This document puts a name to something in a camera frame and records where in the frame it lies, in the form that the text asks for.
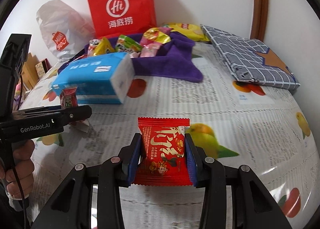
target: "gray plaid cloth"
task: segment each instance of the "gray plaid cloth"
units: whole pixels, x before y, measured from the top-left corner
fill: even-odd
[[[267,54],[269,47],[257,39],[245,39],[209,26],[200,25],[203,33],[212,41],[217,52],[225,60],[237,81],[258,83],[295,90],[300,83],[278,67],[264,64],[264,58],[255,52]]]

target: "red candy wrapper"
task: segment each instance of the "red candy wrapper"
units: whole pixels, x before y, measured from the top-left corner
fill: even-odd
[[[60,105],[62,109],[77,107],[78,102],[76,98],[77,88],[65,88],[60,94]]]
[[[192,185],[185,155],[188,118],[139,117],[142,156],[133,184],[148,186]]]

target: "black cable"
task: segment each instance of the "black cable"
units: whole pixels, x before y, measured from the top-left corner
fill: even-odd
[[[22,75],[20,75],[20,83],[21,83],[21,86],[20,86],[20,98],[19,98],[19,103],[18,103],[17,110],[19,110],[19,108],[20,108],[20,103],[21,103],[21,98],[22,98],[22,89],[23,89]]]
[[[20,179],[19,179],[19,177],[18,177],[16,168],[15,168],[14,165],[12,165],[11,167],[12,167],[12,170],[13,170],[14,176],[15,176],[15,178],[16,178],[16,181],[17,181],[17,184],[18,184],[18,187],[19,187],[19,190],[20,190],[20,194],[21,194],[21,197],[22,197],[22,208],[23,208],[23,217],[24,217],[24,229],[26,229],[26,228],[27,228],[27,209],[26,209],[26,203],[25,203],[25,199],[24,199],[24,194],[23,194],[22,186],[21,186]]]

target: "brown star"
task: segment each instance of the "brown star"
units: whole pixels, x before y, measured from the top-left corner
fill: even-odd
[[[271,50],[269,49],[267,53],[263,52],[256,52],[260,57],[263,58],[263,65],[270,66],[270,67],[278,67],[279,69],[283,70],[285,73],[292,77],[291,72],[288,70],[287,65]]]

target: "newspaper print tablecloth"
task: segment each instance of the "newspaper print tablecloth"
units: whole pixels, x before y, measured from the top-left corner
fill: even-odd
[[[211,127],[220,145],[239,154],[219,158],[220,162],[233,167],[249,165],[277,202],[284,202],[285,195],[298,189],[301,206],[293,208],[295,214],[290,216],[294,217],[288,220],[292,228],[303,228],[320,204],[320,160],[312,133],[306,136],[299,126],[297,113],[301,110],[296,101],[285,89],[264,86],[265,95],[236,89],[212,45],[196,44],[194,54],[193,62],[204,75],[202,83],[138,77],[147,82],[141,97],[127,97],[122,105],[91,105],[88,133],[65,127],[52,145],[34,140],[30,220],[77,163],[101,164],[130,144],[139,132],[138,116],[188,117],[192,124]],[[60,103],[48,92],[57,67],[37,84],[23,108]],[[126,228],[198,228],[203,189],[133,185],[121,188],[120,195]]]

